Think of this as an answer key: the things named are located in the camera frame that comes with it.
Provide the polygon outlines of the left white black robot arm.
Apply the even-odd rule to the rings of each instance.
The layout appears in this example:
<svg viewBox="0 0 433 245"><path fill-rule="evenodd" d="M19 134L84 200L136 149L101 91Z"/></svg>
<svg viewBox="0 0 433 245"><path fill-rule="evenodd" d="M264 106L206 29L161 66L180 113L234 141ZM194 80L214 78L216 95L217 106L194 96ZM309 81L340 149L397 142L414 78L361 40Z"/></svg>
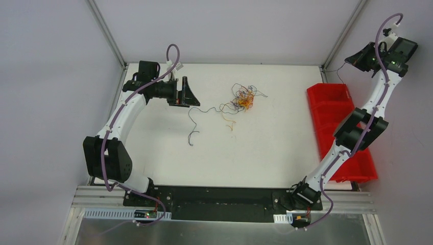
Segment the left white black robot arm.
<svg viewBox="0 0 433 245"><path fill-rule="evenodd" d="M87 136L83 141L89 175L137 191L137 201L146 207L156 199L155 191L149 189L153 181L133 166L125 148L136 118L153 98L165 99L169 106L175 107L200 105L186 76L182 78L181 90L177 89L175 72L183 65L170 60L166 64L169 79L164 81L158 79L161 67L157 62L140 61L138 72L123 85L117 107L105 126L96 136Z"/></svg>

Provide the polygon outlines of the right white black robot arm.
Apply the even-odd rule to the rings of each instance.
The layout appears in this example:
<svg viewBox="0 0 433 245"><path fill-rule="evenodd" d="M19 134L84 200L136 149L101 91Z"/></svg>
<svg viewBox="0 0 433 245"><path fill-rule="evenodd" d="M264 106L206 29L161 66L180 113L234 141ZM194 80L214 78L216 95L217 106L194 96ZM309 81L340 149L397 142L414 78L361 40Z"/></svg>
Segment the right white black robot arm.
<svg viewBox="0 0 433 245"><path fill-rule="evenodd" d="M288 210L320 209L324 186L339 168L358 151L365 150L388 127L384 119L395 87L408 71L407 62L418 43L406 38L370 42L345 63L361 71L373 71L374 88L365 104L354 108L337 126L330 150L319 166L288 191Z"/></svg>

